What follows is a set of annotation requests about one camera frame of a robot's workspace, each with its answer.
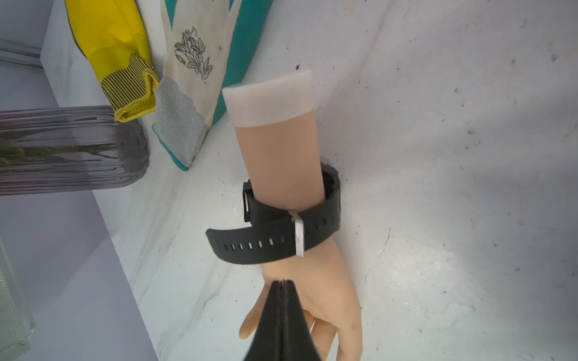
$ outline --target mesh panel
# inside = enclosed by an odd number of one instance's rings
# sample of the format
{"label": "mesh panel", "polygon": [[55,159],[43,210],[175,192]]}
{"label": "mesh panel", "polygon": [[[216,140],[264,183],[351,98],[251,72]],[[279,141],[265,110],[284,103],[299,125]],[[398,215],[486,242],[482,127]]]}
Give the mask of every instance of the mesh panel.
{"label": "mesh panel", "polygon": [[172,155],[184,166],[190,167],[210,126],[192,100],[168,76],[162,77],[155,95],[157,121],[154,131]]}
{"label": "mesh panel", "polygon": [[28,349],[26,332],[0,268],[0,361],[12,361]]}

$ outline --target mannequin hand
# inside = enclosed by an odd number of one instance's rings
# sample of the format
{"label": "mannequin hand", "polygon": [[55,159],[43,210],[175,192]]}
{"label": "mannequin hand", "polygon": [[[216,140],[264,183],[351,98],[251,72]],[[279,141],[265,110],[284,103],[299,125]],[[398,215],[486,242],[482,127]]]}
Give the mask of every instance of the mannequin hand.
{"label": "mannequin hand", "polygon": [[309,328],[315,319],[311,338],[321,360],[326,360],[335,333],[339,337],[337,360],[360,360],[361,308],[355,286],[333,237],[306,251],[304,258],[293,256],[264,263],[261,270],[265,285],[255,306],[243,321],[240,338],[247,338],[257,328],[271,283],[292,280]]}

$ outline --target mannequin thumb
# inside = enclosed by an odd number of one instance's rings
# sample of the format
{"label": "mannequin thumb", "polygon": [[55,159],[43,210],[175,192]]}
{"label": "mannequin thumb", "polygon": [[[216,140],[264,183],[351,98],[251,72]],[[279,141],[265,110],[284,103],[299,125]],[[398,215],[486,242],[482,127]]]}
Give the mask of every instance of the mannequin thumb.
{"label": "mannequin thumb", "polygon": [[263,286],[263,290],[261,290],[261,294],[257,298],[255,305],[249,311],[245,320],[241,324],[241,328],[239,329],[239,337],[241,339],[248,338],[253,331],[259,325],[259,320],[261,320],[261,315],[263,313],[263,308],[265,307],[265,302],[267,301],[267,296],[269,296],[269,285],[265,284]]}

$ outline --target yellow rubber glove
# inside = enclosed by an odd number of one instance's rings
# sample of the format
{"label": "yellow rubber glove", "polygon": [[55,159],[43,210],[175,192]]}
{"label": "yellow rubber glove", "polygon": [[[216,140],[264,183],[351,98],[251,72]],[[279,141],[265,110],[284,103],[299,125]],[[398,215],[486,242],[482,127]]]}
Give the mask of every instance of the yellow rubber glove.
{"label": "yellow rubber glove", "polygon": [[127,122],[155,110],[158,77],[134,0],[66,0],[75,41],[114,108]]}

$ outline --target black watch strap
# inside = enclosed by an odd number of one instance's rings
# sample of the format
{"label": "black watch strap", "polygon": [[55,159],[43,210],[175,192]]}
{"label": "black watch strap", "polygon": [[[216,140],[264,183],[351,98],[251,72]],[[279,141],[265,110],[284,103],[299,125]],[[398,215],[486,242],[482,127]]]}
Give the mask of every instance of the black watch strap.
{"label": "black watch strap", "polygon": [[[298,215],[305,228],[305,250],[315,247],[339,230],[340,182],[335,168],[321,164],[325,202]],[[222,260],[240,265],[272,262],[295,255],[295,224],[287,210],[260,203],[251,182],[243,186],[244,217],[252,227],[208,229],[213,251]]]}

